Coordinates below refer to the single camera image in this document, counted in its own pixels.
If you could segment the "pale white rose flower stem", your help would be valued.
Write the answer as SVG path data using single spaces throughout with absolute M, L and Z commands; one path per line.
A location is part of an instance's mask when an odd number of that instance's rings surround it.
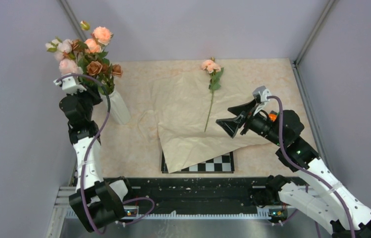
M 56 61 L 60 62 L 64 59 L 75 60 L 76 57 L 73 53 L 72 48 L 73 41 L 66 39 L 64 41 L 59 39 L 54 39 L 45 44 L 47 52 L 53 54 Z

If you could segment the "orange rose flower stem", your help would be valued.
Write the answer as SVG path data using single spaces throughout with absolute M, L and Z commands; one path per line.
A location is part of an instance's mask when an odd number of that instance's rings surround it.
M 87 53 L 103 53 L 105 48 L 110 44 L 113 33 L 106 27 L 98 26 L 91 30 L 91 26 L 86 21 L 81 21 L 79 23 L 83 31 L 90 32 L 91 37 L 85 40 L 87 45 Z

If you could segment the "pink rose flower stem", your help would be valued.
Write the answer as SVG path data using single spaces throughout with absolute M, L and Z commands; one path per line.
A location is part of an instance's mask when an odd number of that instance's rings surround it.
M 206 132 L 208 128 L 211 112 L 212 112 L 214 92 L 221 88 L 220 79 L 224 73 L 224 68 L 221 67 L 218 63 L 216 63 L 214 57 L 211 57 L 210 59 L 207 59 L 202 63 L 201 69 L 210 76 L 208 89 L 211 95 L 211 100 L 210 100 L 209 112 L 207 115 L 206 124 L 204 128 L 204 132 Z

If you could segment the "brown rose flower stem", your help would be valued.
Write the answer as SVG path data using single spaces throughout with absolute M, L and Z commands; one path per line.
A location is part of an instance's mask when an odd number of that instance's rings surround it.
M 92 61 L 85 63 L 83 66 L 84 73 L 99 81 L 108 94 L 111 94 L 115 89 L 114 78 L 123 75 L 122 67 L 119 64 L 108 65 L 99 61 Z

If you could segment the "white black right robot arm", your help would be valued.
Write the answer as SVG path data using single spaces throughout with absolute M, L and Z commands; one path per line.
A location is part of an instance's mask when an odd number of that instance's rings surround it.
M 300 191 L 283 176 L 266 184 L 266 199 L 285 204 L 310 217 L 334 238 L 371 238 L 371 208 L 358 200 L 329 170 L 318 152 L 301 137 L 304 125 L 293 110 L 280 110 L 276 119 L 262 113 L 260 102 L 229 108 L 230 119 L 216 123 L 230 136 L 253 131 L 276 144 L 283 165 L 305 181 L 317 196 Z

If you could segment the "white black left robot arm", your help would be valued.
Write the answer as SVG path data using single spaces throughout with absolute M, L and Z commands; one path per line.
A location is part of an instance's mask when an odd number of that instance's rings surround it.
M 99 232 L 124 217 L 123 205 L 134 199 L 123 177 L 105 181 L 100 166 L 100 132 L 92 120 L 94 105 L 101 102 L 98 92 L 87 86 L 65 89 L 59 107 L 68 119 L 68 134 L 77 156 L 78 182 L 69 196 L 69 205 L 88 232 Z

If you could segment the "orange kraft wrapping paper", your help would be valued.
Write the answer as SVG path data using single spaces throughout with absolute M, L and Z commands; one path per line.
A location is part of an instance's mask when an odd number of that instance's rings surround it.
M 232 118 L 227 109 L 253 100 L 258 87 L 254 79 L 225 72 L 221 88 L 212 95 L 209 76 L 186 72 L 155 80 L 151 100 L 165 162 L 170 173 L 215 158 L 239 148 L 268 141 L 249 132 L 231 138 L 217 119 Z

